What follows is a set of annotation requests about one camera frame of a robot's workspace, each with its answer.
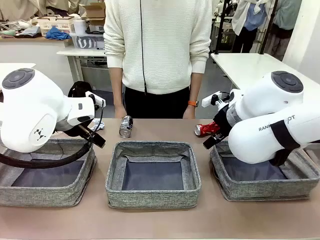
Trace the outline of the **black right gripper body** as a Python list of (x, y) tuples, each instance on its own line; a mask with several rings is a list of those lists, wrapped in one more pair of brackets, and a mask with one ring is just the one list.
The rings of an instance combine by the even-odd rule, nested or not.
[(221, 137), (227, 137), (232, 129), (232, 126), (227, 120), (227, 111), (229, 104), (218, 109), (217, 114), (214, 116), (213, 121), (218, 125), (219, 129), (214, 133)]

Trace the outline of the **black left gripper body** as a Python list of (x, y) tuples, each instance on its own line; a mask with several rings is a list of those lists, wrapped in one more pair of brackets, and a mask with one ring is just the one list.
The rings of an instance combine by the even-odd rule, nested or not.
[(71, 126), (70, 129), (55, 129), (55, 132), (63, 132), (66, 135), (68, 135), (69, 137), (80, 137), (84, 134), (84, 131), (81, 127), (79, 127), (78, 125), (76, 126)]

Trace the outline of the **person's left hand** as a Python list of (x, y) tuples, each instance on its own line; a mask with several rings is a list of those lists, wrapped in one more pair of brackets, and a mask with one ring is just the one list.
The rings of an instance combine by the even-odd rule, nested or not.
[(196, 118), (196, 107), (188, 105), (183, 114), (183, 119), (192, 120)]

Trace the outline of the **person's right hand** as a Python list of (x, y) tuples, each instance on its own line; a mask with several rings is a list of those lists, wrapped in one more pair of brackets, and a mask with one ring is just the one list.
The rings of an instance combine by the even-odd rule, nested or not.
[(127, 112), (123, 105), (117, 105), (114, 107), (114, 117), (116, 119), (122, 119), (126, 115), (127, 115)]

